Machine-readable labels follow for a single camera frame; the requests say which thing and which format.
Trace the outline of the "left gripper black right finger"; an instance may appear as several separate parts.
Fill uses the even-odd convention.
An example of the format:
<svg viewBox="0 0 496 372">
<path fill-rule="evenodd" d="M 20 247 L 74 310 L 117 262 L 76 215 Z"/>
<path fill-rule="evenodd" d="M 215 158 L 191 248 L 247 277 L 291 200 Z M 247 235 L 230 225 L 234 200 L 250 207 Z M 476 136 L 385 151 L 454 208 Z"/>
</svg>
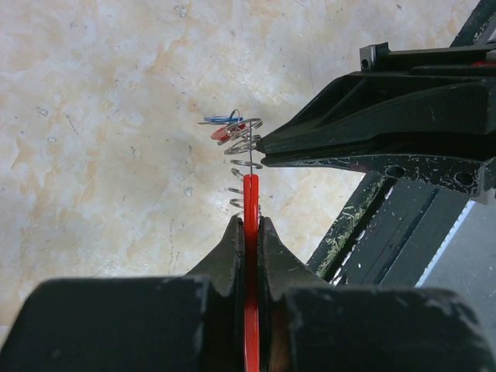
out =
<svg viewBox="0 0 496 372">
<path fill-rule="evenodd" d="M 333 286 L 258 230 L 263 371 L 493 371 L 468 303 L 441 288 Z"/>
</svg>

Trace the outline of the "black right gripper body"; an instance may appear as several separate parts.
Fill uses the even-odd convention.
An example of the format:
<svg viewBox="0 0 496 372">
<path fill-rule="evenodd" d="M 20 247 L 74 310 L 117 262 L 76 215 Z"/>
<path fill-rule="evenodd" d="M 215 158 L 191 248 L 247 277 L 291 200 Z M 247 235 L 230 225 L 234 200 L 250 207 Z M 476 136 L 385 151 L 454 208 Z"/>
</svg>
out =
<svg viewBox="0 0 496 372">
<path fill-rule="evenodd" d="M 364 73 L 494 74 L 495 45 L 392 51 L 387 43 L 360 48 Z"/>
</svg>

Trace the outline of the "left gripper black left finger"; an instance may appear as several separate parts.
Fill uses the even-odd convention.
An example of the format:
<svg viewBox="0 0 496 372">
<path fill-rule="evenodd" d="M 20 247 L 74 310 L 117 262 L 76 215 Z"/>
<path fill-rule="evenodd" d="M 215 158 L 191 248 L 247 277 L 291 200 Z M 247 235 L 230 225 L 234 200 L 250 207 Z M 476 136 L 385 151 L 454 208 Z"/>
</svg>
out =
<svg viewBox="0 0 496 372">
<path fill-rule="evenodd" d="M 3 371 L 241 371 L 242 221 L 180 277 L 58 278 L 24 302 Z"/>
</svg>

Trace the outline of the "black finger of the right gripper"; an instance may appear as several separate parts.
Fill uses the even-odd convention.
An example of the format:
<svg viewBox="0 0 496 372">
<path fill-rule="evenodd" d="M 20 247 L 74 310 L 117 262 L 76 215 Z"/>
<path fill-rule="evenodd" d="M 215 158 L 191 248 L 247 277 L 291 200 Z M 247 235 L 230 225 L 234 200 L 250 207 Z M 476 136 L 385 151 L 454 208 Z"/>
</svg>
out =
<svg viewBox="0 0 496 372">
<path fill-rule="evenodd" d="M 494 77 L 348 74 L 328 84 L 258 148 L 271 155 L 382 135 L 485 135 L 494 128 Z"/>
<path fill-rule="evenodd" d="M 473 160 L 440 155 L 267 155 L 266 167 L 329 167 L 380 174 L 454 191 L 473 199 L 495 189 L 495 159 Z"/>
</svg>

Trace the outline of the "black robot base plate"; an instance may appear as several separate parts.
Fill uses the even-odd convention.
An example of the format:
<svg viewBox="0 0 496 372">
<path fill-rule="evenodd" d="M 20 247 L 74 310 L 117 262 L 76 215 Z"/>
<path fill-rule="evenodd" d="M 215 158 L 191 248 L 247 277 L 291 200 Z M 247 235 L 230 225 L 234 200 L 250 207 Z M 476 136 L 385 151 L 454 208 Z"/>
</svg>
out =
<svg viewBox="0 0 496 372">
<path fill-rule="evenodd" d="M 495 3 L 479 2 L 450 47 L 495 45 Z M 494 74 L 398 74 L 493 77 Z M 418 154 L 495 159 L 495 128 L 485 135 L 405 133 L 376 136 L 350 146 L 350 155 Z M 364 173 L 308 260 L 308 268 L 333 284 L 412 286 L 472 198 L 454 191 Z"/>
</svg>

